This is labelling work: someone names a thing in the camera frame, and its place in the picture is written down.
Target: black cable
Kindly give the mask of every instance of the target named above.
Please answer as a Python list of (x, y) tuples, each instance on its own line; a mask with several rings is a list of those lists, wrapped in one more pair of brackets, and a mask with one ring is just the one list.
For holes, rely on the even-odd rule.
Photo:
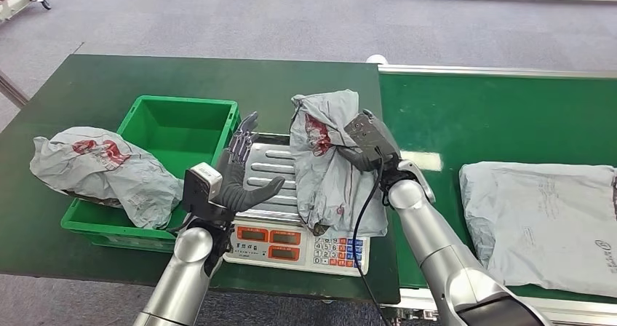
[(185, 227), (186, 227), (186, 226), (187, 226), (187, 225), (191, 222), (191, 219), (193, 219), (193, 217), (195, 217), (195, 215), (193, 215), (193, 213), (189, 213), (189, 214), (188, 214), (188, 217), (186, 217), (186, 218), (184, 219), (184, 221), (182, 222), (182, 224), (180, 224), (180, 226), (177, 226), (177, 227), (175, 227), (175, 228), (167, 228), (167, 229), (165, 229), (165, 231), (166, 231), (166, 232), (168, 232), (168, 233), (170, 233), (171, 235), (176, 236), (176, 234), (177, 234), (180, 230), (184, 229), (184, 228), (185, 228)]
[(377, 151), (377, 154), (379, 154), (379, 156), (381, 157), (379, 161), (379, 168), (377, 171), (377, 179), (375, 179), (375, 184), (373, 185), (373, 188), (370, 189), (370, 193), (368, 194), (365, 204), (362, 205), (362, 209), (360, 210), (360, 214), (358, 215), (358, 220), (356, 220), (356, 227), (354, 228), (354, 236), (353, 236), (354, 241), (351, 243), (351, 247), (352, 247), (352, 250), (354, 251), (354, 262), (356, 263), (356, 267), (358, 268), (358, 272), (360, 273), (362, 282), (364, 282), (365, 287), (368, 291), (368, 294), (370, 295), (370, 299), (373, 300), (373, 304), (375, 304), (377, 311), (379, 311), (379, 315), (381, 316), (383, 323), (386, 324), (386, 326), (391, 326), (390, 322), (383, 315), (383, 312), (381, 311), (381, 307), (379, 306), (379, 303), (377, 303), (377, 300), (375, 299), (375, 296), (373, 295), (373, 292), (370, 289), (368, 282), (366, 281), (366, 277), (364, 273), (362, 273), (362, 268), (360, 267), (360, 264), (358, 262), (358, 257), (356, 256), (356, 237), (358, 235), (358, 228), (360, 227), (360, 221), (362, 219), (362, 216), (365, 213), (365, 210), (368, 207), (370, 200), (373, 198), (373, 195), (375, 195), (375, 192), (377, 191), (377, 187), (379, 187), (379, 183), (381, 182), (381, 176), (383, 174), (383, 154), (381, 153), (381, 150), (379, 150), (379, 147), (375, 147), (375, 151)]

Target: silver robotic arm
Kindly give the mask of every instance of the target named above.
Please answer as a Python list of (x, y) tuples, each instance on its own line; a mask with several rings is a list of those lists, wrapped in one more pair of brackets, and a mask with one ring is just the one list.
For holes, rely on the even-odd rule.
[(341, 153), (361, 170), (383, 164), (381, 188), (397, 211), (407, 243), (426, 279), (444, 326), (538, 326), (552, 323), (495, 281), (432, 203), (422, 172), (401, 160), (387, 127), (369, 111), (346, 131), (361, 149)]
[(182, 226), (170, 229), (178, 233), (173, 256), (133, 326), (194, 325), (212, 275), (230, 249), (236, 213), (270, 199), (283, 186), (283, 177), (251, 191), (242, 186), (255, 127), (256, 113), (242, 120), (216, 169), (201, 163), (186, 170), (182, 206), (188, 215)]
[(204, 269), (211, 252), (208, 230), (195, 227), (183, 231), (150, 301), (133, 325), (192, 326), (214, 273), (207, 274)]

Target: gray plastic bag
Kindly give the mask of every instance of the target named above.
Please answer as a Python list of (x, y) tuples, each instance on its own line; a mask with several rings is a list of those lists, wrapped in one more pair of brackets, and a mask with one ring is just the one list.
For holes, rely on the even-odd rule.
[(116, 133), (72, 127), (33, 141), (30, 171), (38, 179), (62, 194), (124, 208), (139, 228), (166, 226), (182, 199), (183, 181)]
[[(358, 114), (358, 94), (351, 90), (296, 95), (290, 128), (295, 160), (298, 212), (317, 236), (349, 237), (375, 182), (374, 172), (360, 172), (336, 146), (357, 147), (344, 127)], [(384, 236), (388, 220), (376, 191), (360, 223), (358, 236)]]
[(469, 234), (496, 279), (617, 297), (611, 166), (480, 162), (460, 179)]

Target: green plastic crate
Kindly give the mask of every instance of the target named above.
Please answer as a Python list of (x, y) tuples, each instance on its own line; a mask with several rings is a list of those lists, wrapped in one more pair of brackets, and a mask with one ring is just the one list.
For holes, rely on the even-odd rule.
[[(142, 95), (133, 103), (118, 133), (151, 152), (174, 176), (200, 162), (214, 164), (239, 123), (238, 103), (231, 100)], [(186, 212), (178, 205), (169, 227)], [(172, 252), (175, 237), (165, 230), (136, 228), (123, 209), (75, 199), (60, 225), (82, 234), (94, 245)]]

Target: stainless steel scale tray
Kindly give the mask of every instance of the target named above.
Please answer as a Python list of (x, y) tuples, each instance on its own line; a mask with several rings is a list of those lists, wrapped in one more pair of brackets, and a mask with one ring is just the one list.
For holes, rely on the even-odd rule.
[(289, 135), (259, 134), (251, 146), (244, 174), (244, 188), (251, 190), (268, 184), (276, 176), (285, 178), (283, 188), (273, 198), (236, 217), (302, 226), (295, 193), (295, 170), (289, 148)]

